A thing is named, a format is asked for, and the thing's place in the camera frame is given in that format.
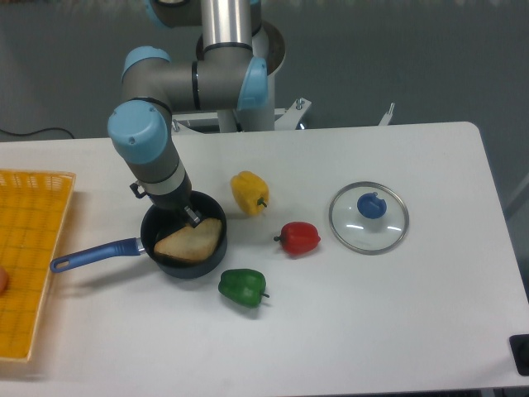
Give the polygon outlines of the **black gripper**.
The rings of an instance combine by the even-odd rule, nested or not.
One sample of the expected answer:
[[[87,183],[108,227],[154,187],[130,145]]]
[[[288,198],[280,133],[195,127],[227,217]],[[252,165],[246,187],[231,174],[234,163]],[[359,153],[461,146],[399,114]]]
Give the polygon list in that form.
[[[157,208],[177,212],[179,221],[184,226],[190,225],[195,228],[203,221],[202,214],[191,207],[192,186],[190,183],[183,183],[168,194],[152,194],[146,190],[140,191],[140,187],[138,182],[130,185],[131,191],[138,199],[148,197]]]

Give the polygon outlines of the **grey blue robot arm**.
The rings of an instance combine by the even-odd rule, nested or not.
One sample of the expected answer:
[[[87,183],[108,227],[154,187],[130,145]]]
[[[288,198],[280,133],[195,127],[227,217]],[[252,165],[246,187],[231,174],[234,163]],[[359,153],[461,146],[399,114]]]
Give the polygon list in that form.
[[[142,46],[126,57],[122,103],[107,132],[115,150],[152,203],[196,227],[192,185],[171,138],[176,112],[262,108],[269,98],[265,59],[253,50],[258,1],[201,1],[193,13],[203,30],[203,58],[174,63],[161,49]]]

